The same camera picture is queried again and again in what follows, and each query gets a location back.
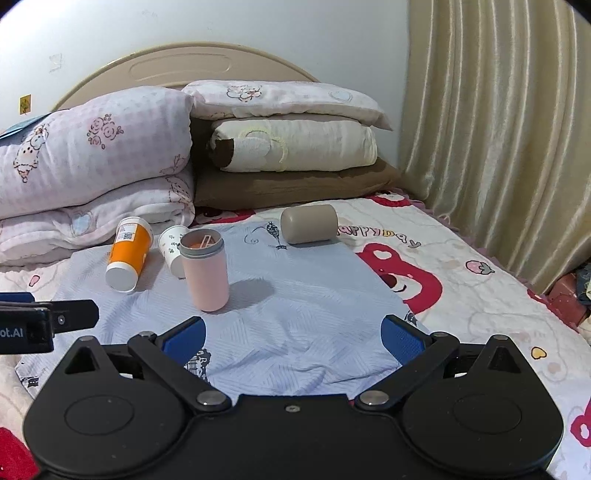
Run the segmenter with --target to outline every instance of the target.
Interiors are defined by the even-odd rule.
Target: white bottle cap
[[[138,283],[138,273],[125,262],[112,262],[107,265],[105,282],[113,290],[129,293]]]

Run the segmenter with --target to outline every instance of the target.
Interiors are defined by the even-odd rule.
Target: red cloth
[[[0,480],[30,480],[37,472],[27,447],[10,430],[0,427]]]

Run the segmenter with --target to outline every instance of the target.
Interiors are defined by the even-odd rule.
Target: brown pillow
[[[400,173],[378,158],[374,165],[332,171],[262,171],[233,173],[218,170],[199,156],[195,175],[196,207],[242,210],[290,203],[361,197],[400,186]]]

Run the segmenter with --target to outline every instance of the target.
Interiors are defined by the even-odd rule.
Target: pillow
[[[192,99],[136,87],[62,110],[0,140],[0,219],[83,205],[175,174],[189,158]]]
[[[198,80],[189,83],[183,92],[193,97],[191,116],[205,120],[324,113],[392,130],[388,117],[375,100],[328,83]]]
[[[223,171],[339,171],[378,158],[371,127],[344,116],[292,113],[220,120],[213,128],[212,161]]]
[[[361,197],[399,187],[398,170],[378,158],[340,172],[231,173],[208,161],[197,167],[195,207],[258,209],[317,200]]]

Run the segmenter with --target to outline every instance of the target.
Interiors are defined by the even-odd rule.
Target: barcode label
[[[126,223],[119,227],[115,243],[117,242],[133,242],[135,238],[135,231],[138,229],[136,223]]]

